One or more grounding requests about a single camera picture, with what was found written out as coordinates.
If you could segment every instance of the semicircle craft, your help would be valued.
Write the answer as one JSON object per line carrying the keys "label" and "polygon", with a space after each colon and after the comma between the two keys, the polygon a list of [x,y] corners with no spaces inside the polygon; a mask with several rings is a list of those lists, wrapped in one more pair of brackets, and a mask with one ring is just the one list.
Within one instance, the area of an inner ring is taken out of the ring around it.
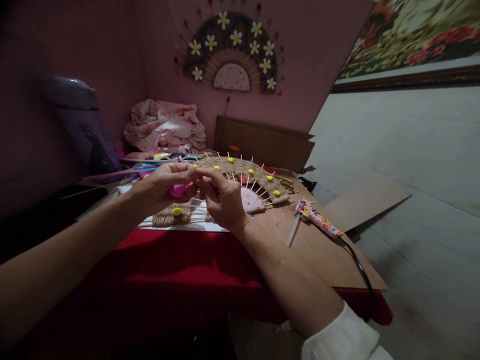
{"label": "semicircle craft", "polygon": [[[258,19],[261,6],[257,6]],[[267,28],[260,21],[236,11],[219,9],[218,14],[203,20],[200,9],[197,13],[203,23],[194,31],[184,20],[184,25],[191,31],[192,38],[184,40],[185,48],[175,47],[184,55],[181,71],[185,76],[214,88],[229,91],[251,91],[256,85],[263,94],[275,94],[279,78],[279,65],[285,59],[278,58],[284,47],[277,52],[275,41],[279,37],[268,34],[272,20]]]}

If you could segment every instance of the cardboard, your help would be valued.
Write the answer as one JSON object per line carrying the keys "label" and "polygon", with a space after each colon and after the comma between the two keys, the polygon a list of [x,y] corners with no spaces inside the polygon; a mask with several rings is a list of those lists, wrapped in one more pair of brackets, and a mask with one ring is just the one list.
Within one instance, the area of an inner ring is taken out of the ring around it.
{"label": "cardboard", "polygon": [[241,149],[244,159],[253,157],[259,164],[303,173],[315,143],[313,135],[272,125],[262,125],[217,116],[216,151],[227,155],[229,145]]}
{"label": "cardboard", "polygon": [[[295,192],[290,198],[290,203],[287,201],[273,208],[269,206],[270,208],[265,212],[253,214],[253,219],[268,231],[272,240],[285,243],[295,222],[294,205],[296,205],[300,199],[305,198],[310,202],[315,202],[312,206],[320,214],[323,214],[324,209],[294,174],[286,170],[275,170],[277,175],[291,180],[294,189],[300,193]],[[351,242],[348,236],[343,235],[342,239],[355,251],[368,274],[373,288],[381,290],[388,289],[380,275],[369,264],[368,260]],[[328,238],[309,221],[300,221],[290,248],[296,252],[308,266],[311,266],[313,271],[320,274],[330,286],[339,288],[367,288],[347,247],[339,241],[333,241]]]}
{"label": "cardboard", "polygon": [[410,196],[389,177],[372,173],[327,204],[322,215],[347,232]]}

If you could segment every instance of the hand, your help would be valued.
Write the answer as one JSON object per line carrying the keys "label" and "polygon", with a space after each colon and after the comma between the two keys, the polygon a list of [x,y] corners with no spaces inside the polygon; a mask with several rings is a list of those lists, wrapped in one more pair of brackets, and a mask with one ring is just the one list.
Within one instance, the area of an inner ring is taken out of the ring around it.
{"label": "hand", "polygon": [[168,162],[160,165],[147,178],[137,182],[126,193],[136,211],[144,217],[161,212],[173,203],[185,203],[197,193],[192,185],[182,198],[169,194],[169,187],[176,184],[188,184],[197,178],[197,168],[186,162]]}
{"label": "hand", "polygon": [[200,189],[200,198],[206,200],[206,209],[222,228],[231,233],[243,229],[250,217],[242,205],[241,185],[227,180],[215,168],[198,168],[199,175],[208,177],[206,181],[195,180]]}

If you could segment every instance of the dotted pink semicircle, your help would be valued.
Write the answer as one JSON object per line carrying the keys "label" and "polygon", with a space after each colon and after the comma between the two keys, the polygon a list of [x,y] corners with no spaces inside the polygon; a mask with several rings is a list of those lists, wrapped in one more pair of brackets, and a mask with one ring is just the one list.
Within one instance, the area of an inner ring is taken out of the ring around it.
{"label": "dotted pink semicircle", "polygon": [[254,213],[265,209],[262,200],[252,190],[245,187],[241,188],[241,203],[246,213]]}
{"label": "dotted pink semicircle", "polygon": [[250,91],[250,81],[243,67],[235,63],[226,63],[216,73],[213,87],[224,90]]}

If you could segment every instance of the table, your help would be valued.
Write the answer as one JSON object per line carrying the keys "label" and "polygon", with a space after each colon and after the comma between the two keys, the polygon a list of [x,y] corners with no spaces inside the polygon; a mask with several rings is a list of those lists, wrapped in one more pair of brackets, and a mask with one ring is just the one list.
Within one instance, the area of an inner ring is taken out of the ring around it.
{"label": "table", "polygon": [[[315,201],[293,174],[282,170],[277,174],[292,180],[302,192],[295,193],[293,202]],[[284,242],[295,218],[286,204],[254,219]],[[386,284],[355,245],[344,239],[377,289],[373,320],[388,325],[392,313],[379,291],[387,289]],[[368,291],[343,247],[301,222],[291,250],[312,264],[357,314],[366,314]],[[271,323],[286,320],[255,263],[230,233],[138,228],[47,315],[24,344],[111,350],[166,334],[200,332],[227,311]]]}

